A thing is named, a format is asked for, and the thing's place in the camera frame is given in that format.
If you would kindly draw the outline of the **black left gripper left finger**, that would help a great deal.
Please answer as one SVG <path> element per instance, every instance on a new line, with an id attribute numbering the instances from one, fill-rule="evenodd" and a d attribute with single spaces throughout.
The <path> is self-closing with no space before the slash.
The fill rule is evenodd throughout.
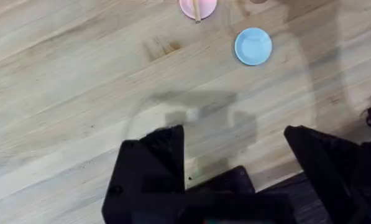
<path id="1" fill-rule="evenodd" d="M 105 194 L 101 214 L 105 223 L 174 223 L 170 210 L 152 200 L 130 211 L 130 202 L 143 194 L 178 194 L 185 191 L 185 132 L 182 125 L 156 129 L 140 139 L 122 142 Z"/>

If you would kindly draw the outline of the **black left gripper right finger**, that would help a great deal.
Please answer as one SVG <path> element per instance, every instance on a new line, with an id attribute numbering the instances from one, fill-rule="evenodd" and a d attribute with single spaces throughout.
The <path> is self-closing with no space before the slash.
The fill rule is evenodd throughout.
<path id="1" fill-rule="evenodd" d="M 371 223 L 371 142 L 305 126 L 287 126 L 284 136 L 331 221 Z"/>

